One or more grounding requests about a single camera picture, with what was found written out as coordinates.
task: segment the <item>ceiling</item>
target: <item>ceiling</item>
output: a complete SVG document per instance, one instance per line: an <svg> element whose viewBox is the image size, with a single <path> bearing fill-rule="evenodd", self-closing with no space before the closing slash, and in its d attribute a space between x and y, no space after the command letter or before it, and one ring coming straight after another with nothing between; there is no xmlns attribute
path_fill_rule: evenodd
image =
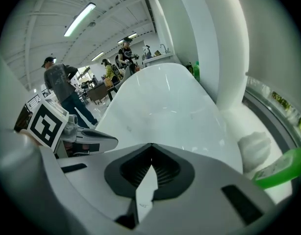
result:
<svg viewBox="0 0 301 235"><path fill-rule="evenodd" d="M70 37L64 37L74 17L90 2L95 9ZM21 0L4 26L0 51L30 90L44 83L41 65L46 57L83 67L99 53L107 55L118 48L117 42L133 32L137 38L154 32L145 0Z"/></svg>

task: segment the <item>desk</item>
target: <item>desk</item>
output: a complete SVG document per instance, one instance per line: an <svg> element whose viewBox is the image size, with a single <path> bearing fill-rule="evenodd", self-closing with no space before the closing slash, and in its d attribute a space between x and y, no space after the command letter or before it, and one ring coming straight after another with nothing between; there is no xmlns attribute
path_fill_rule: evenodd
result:
<svg viewBox="0 0 301 235"><path fill-rule="evenodd" d="M107 96L107 88L103 82L96 85L94 88L90 89L86 92L87 95L90 97L91 101L95 104L97 100L102 100L105 96Z"/></svg>

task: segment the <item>fluorescent light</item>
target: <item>fluorescent light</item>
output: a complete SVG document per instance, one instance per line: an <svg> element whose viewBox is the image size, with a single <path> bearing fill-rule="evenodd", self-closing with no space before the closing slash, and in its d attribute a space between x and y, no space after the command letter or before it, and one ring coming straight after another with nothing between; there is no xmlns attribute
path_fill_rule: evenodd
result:
<svg viewBox="0 0 301 235"><path fill-rule="evenodd" d="M92 61L94 61L95 59L99 58L101 55L103 55L103 52L99 53L96 57L94 57L94 58L92 59Z"/></svg>
<svg viewBox="0 0 301 235"><path fill-rule="evenodd" d="M72 32L75 30L75 28L78 26L78 24L88 15L88 13L91 12L92 9L94 9L96 5L92 2L90 2L77 16L77 18L72 22L66 33L64 34L65 37L70 37Z"/></svg>
<svg viewBox="0 0 301 235"><path fill-rule="evenodd" d="M137 33L133 33L132 35L128 36L128 38L133 38L137 35Z"/></svg>

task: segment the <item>man in gray shirt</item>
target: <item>man in gray shirt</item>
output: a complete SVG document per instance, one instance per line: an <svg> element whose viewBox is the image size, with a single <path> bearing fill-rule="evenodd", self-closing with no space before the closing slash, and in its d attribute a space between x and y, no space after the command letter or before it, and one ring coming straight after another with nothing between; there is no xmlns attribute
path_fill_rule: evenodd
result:
<svg viewBox="0 0 301 235"><path fill-rule="evenodd" d="M77 73L77 68L64 64L55 64L53 60L53 57L48 57L42 65L42 67L46 69L44 80L47 89L53 90L64 109L70 114L77 115L79 126L89 128L75 108L77 108L92 125L97 126L97 119L93 117L91 112L81 102L75 92L75 87L70 83L70 80Z"/></svg>

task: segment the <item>counter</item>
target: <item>counter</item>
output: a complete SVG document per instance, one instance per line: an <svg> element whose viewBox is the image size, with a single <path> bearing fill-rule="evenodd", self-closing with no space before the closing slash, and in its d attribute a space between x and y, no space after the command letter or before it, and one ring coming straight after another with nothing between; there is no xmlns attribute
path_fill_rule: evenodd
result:
<svg viewBox="0 0 301 235"><path fill-rule="evenodd" d="M94 103L97 100L102 100L108 94L104 82L100 82L98 85L88 90L86 93Z"/></svg>
<svg viewBox="0 0 301 235"><path fill-rule="evenodd" d="M181 64L178 57L173 53L167 53L160 56L152 57L150 59L146 59L142 62L143 67L146 68L151 65L162 64L162 63L176 63Z"/></svg>

